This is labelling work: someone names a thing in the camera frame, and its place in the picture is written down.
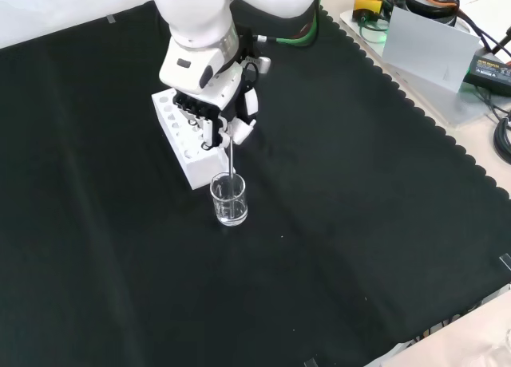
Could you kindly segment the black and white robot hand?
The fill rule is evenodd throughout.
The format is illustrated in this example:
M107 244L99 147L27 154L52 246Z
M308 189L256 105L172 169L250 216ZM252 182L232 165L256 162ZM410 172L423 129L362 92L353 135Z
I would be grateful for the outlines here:
M240 145L256 126L259 100L255 85L259 75L269 70L271 60L259 55L250 28L237 25L236 32L239 49L230 66L212 77L201 94L177 90L172 99L188 124L201 129L205 151Z

